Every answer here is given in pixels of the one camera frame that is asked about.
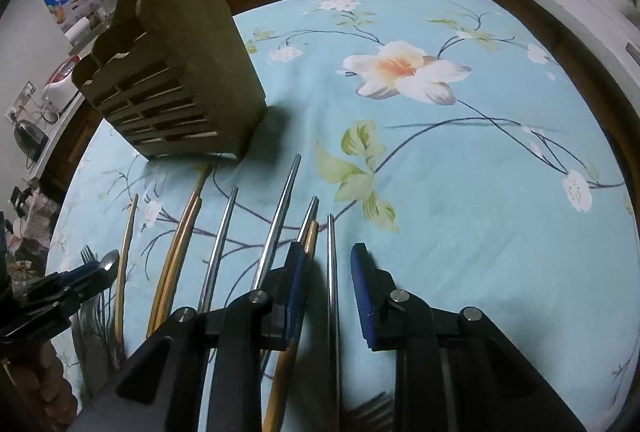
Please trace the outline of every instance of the white flower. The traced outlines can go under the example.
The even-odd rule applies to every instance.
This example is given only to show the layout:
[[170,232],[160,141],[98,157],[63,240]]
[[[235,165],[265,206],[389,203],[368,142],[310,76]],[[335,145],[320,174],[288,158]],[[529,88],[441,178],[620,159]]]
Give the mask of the white flower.
[[529,141],[529,149],[533,152],[533,154],[538,156],[540,159],[544,159],[544,156],[542,155],[542,151],[540,150],[540,147],[536,145],[533,141]]
[[537,64],[546,64],[546,51],[542,47],[538,47],[535,44],[529,44],[527,46],[527,57],[532,62]]
[[288,62],[299,57],[302,51],[297,47],[284,46],[282,49],[272,49],[269,51],[269,60],[273,62]]
[[579,212],[591,210],[591,190],[589,184],[576,170],[569,170],[567,177],[562,180],[562,186],[572,206]]
[[374,100],[385,100],[396,94],[427,104],[453,105],[456,95],[449,82],[463,80],[471,68],[448,60],[427,56],[404,41],[390,42],[378,56],[353,55],[342,66],[359,74],[364,82],[356,92]]
[[156,224],[156,219],[161,211],[162,205],[158,201],[151,200],[148,202],[145,207],[145,225],[147,228],[151,228]]
[[318,9],[337,9],[338,11],[353,11],[360,3],[357,0],[320,0]]

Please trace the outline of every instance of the table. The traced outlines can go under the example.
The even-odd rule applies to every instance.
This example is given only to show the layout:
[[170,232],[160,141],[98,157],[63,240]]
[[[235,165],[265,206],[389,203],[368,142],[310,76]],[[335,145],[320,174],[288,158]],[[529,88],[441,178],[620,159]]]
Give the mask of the table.
[[[431,306],[485,311],[590,431],[623,404],[638,359],[633,209],[607,140],[564,71],[490,0],[284,0],[236,16],[270,110],[246,157],[211,158],[174,308],[197,306],[226,195],[239,187],[214,293],[250,287],[291,161],[302,154],[282,240],[312,195],[335,214],[343,398],[393,392],[394,354],[367,349],[349,254],[365,242]],[[102,122],[76,171],[49,271],[120,246],[140,195],[125,337],[142,343],[177,219],[203,159],[147,162]],[[284,430],[326,415],[326,229],[319,235]],[[274,265],[284,261],[283,247]],[[77,391],[70,333],[55,340]],[[273,370],[271,359],[267,372]],[[266,405],[269,382],[262,388]]]

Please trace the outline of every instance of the floral tablecloth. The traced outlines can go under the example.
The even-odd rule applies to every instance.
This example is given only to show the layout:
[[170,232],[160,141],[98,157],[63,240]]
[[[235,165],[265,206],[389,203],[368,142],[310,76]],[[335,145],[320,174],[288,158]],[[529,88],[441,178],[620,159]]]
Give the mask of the floral tablecloth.
[[[206,182],[174,307],[197,306],[233,185],[239,205],[213,305],[249,289],[300,153],[282,240],[295,237],[313,194],[320,222],[335,214],[347,409],[394,387],[394,354],[370,352],[360,332],[349,254],[365,242],[399,287],[431,306],[482,308],[588,430],[603,430],[638,358],[638,234],[609,145],[547,51],[490,0],[285,0],[236,24],[270,110],[244,160],[220,159]],[[78,266],[84,244],[99,255],[118,248],[130,199],[140,195],[126,287],[129,354],[144,339],[198,174],[196,161],[147,162],[102,122],[66,197],[49,271]],[[287,431],[324,426],[325,235],[322,226]],[[70,334],[56,344],[77,390]]]

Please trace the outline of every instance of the kettle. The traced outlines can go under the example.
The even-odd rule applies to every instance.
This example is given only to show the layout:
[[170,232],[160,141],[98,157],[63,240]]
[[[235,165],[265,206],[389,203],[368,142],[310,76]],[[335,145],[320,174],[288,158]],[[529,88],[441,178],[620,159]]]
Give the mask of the kettle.
[[27,157],[37,161],[49,138],[35,123],[29,120],[18,120],[13,113],[11,119],[15,123],[14,138],[18,147]]

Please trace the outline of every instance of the paper towel roll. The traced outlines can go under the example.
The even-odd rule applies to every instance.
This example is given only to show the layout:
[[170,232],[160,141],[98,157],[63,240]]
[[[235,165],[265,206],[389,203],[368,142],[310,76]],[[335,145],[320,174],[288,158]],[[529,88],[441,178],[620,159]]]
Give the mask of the paper towel roll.
[[65,37],[72,44],[75,43],[79,38],[83,37],[87,33],[91,31],[91,23],[87,17],[82,17],[78,22],[72,25],[67,32],[65,33]]

